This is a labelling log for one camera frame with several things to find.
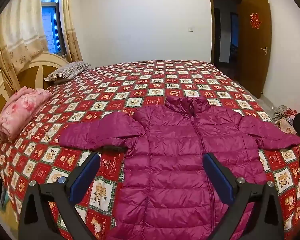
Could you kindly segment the magenta puffer jacket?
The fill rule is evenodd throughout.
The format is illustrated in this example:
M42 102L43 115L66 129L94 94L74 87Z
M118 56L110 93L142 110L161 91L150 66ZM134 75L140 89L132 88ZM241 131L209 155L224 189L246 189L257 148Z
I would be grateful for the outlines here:
M285 230L300 218L300 137L204 97L169 96L131 116L113 112L74 123L59 144L126 148L116 226L107 239L206 239L227 209L204 171L207 153L249 183L265 183L265 167L278 165L273 179L287 211Z

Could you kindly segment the clothes pile on floor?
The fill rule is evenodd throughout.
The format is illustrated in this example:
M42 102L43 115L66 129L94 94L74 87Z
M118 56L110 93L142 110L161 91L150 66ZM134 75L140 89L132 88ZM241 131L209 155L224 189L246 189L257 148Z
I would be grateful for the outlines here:
M293 121L296 115L297 111L295 109L281 105L275 109L272 119L281 131L296 135L296 130L293 127Z

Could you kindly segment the pink folded blanket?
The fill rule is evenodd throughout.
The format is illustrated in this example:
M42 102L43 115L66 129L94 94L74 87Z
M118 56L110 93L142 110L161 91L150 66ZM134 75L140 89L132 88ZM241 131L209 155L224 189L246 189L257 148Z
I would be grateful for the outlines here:
M14 93L0 113L1 141L13 141L51 97L50 91L26 86Z

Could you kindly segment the red patterned bedspread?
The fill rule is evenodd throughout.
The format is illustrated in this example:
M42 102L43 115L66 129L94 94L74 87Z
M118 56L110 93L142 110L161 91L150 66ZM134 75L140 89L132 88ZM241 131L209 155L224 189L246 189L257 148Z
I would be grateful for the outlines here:
M114 111L133 115L135 109L163 105L166 96L198 96L210 105L228 107L242 116L272 122L253 96L211 64L200 61L147 61L87 69L72 80L49 87L53 97L13 141L0 141L0 174L9 203L5 221L17 228L30 179L53 183L89 155L89 151L58 146L61 131L74 122L93 121ZM285 239L300 222L300 145L288 150L259 150L267 179L275 182L282 208ZM77 211L97 239L110 239L114 208L127 158L101 157L101 170Z

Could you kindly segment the beige wooden headboard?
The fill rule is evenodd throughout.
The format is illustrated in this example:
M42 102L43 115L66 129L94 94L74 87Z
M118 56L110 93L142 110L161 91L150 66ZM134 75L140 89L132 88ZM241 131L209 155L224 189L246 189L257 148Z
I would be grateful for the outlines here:
M26 64L17 75L17 78L22 86L31 87L33 89L47 89L49 83L44 81L44 78L66 64L68 64L68 62L63 57L43 52ZM4 86L4 79L0 72L0 113L9 98L10 96Z

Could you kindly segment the striped grey pillow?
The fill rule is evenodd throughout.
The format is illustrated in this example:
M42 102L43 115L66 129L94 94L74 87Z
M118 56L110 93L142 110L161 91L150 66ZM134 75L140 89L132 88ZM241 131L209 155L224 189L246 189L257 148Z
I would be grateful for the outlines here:
M54 84L68 82L81 74L81 72L86 70L89 66L91 66L91 64L84 61L72 62L50 73L44 78L44 81L53 82Z

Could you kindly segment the blue window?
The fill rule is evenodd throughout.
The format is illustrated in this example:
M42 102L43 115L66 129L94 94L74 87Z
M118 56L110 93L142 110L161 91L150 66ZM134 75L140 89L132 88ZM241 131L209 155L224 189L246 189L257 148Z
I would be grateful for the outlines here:
M48 51L64 56L66 51L61 28L59 2L60 0L41 0L42 19Z

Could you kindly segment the beige left curtain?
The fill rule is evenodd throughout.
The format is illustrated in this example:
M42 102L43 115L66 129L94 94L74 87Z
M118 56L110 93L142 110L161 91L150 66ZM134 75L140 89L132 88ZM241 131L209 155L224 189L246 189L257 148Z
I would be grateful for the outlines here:
M0 15L0 69L8 94L20 89L17 74L44 51L41 0L10 0Z

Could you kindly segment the beige curtain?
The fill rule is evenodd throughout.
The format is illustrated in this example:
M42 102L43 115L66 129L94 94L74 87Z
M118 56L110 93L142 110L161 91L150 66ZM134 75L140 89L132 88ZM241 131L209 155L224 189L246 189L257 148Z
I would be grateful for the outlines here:
M71 0L59 0L59 10L67 59L69 62L82 61L82 54L72 20Z
M10 0L0 15L0 69L8 94L20 89L17 74L44 51L41 0Z

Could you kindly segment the beige right curtain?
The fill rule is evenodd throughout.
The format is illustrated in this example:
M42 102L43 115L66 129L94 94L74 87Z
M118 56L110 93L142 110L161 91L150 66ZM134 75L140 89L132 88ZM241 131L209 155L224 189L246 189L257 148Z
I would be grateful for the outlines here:
M67 59L69 62L82 61L82 54L72 20L71 0L59 0L59 10Z

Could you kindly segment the brown wooden door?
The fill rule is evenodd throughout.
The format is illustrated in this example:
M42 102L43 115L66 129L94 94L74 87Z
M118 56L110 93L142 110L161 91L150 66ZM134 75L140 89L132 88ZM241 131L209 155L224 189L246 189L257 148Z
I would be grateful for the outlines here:
M268 74L271 50L271 12L268 0L243 0L238 8L238 82L254 97L260 98ZM250 15L258 13L259 29L250 25ZM261 48L268 48L267 56Z

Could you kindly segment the red door decoration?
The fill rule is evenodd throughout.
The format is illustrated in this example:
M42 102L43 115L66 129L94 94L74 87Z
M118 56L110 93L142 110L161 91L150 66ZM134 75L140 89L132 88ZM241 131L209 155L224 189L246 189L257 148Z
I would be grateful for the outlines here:
M250 25L253 29L259 29L262 24L262 21L260 21L260 17L258 13L252 13L250 15Z

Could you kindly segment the dark door frame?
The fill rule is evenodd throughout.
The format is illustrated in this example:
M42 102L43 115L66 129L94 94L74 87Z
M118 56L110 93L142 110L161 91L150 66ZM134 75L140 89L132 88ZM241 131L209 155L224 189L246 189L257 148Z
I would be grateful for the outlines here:
M210 0L211 63L233 80L238 74L238 8L242 1Z

